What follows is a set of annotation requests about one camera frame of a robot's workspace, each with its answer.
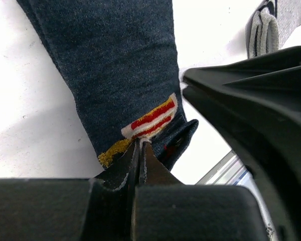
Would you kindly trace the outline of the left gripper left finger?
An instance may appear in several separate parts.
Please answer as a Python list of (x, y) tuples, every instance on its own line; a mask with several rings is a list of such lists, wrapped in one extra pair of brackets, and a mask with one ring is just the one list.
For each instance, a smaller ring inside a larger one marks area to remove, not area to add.
[(0, 179), (0, 240), (128, 240), (138, 155), (90, 179)]

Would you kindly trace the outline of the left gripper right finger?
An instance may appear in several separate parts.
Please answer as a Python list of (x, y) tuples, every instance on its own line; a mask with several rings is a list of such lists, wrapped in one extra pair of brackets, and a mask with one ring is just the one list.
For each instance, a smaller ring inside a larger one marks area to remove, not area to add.
[(245, 187), (185, 185), (141, 146), (132, 240), (268, 240), (258, 203)]

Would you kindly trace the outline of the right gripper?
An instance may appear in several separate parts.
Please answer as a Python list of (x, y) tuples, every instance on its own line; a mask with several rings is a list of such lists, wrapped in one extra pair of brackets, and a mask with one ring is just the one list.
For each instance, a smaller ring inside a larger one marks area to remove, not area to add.
[(184, 98), (251, 171), (280, 240), (301, 240), (301, 46), (188, 69)]

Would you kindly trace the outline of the dark blue patterned sock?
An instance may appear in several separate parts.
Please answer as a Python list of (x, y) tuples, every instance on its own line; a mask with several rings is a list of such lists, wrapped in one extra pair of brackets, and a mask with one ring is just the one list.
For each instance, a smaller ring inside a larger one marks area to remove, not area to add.
[(71, 90), (98, 161), (136, 138), (167, 168), (188, 147), (171, 1), (19, 1)]

